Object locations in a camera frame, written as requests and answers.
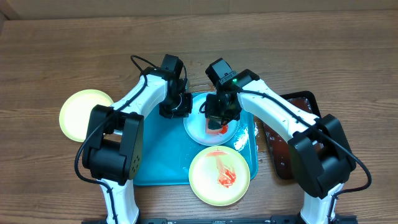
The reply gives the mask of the pink and green sponge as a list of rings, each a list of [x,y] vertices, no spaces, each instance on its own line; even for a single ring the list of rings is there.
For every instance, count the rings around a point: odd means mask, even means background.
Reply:
[[[220,123],[206,119],[205,124],[205,133],[209,135],[219,135],[219,134],[226,134],[228,132],[228,124],[221,125]]]

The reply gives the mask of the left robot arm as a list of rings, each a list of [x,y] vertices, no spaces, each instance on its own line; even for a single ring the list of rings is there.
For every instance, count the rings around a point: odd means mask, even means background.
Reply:
[[[139,83],[111,106],[96,105],[90,113],[86,138],[75,158],[79,179],[101,187],[108,216],[103,223],[138,223],[133,178],[141,164],[144,120],[159,107],[167,119],[184,118],[192,110],[183,65],[148,67]]]

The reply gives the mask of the light blue plate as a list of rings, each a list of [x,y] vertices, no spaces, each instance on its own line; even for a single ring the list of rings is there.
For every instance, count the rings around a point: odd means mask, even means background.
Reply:
[[[192,112],[183,119],[183,125],[187,134],[197,143],[205,146],[221,145],[238,133],[239,121],[232,120],[218,131],[209,131],[206,128],[208,120],[204,113],[200,113],[200,106],[206,101],[208,94],[214,95],[215,92],[199,93],[193,97]]]

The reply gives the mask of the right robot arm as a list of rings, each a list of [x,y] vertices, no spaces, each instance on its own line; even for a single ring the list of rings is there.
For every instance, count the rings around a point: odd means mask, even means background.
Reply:
[[[341,123],[330,114],[321,118],[294,106],[248,69],[207,68],[206,74],[216,88],[216,95],[206,99],[207,118],[227,124],[244,110],[288,144],[294,179],[305,192],[299,220],[340,222],[336,200],[358,165]]]

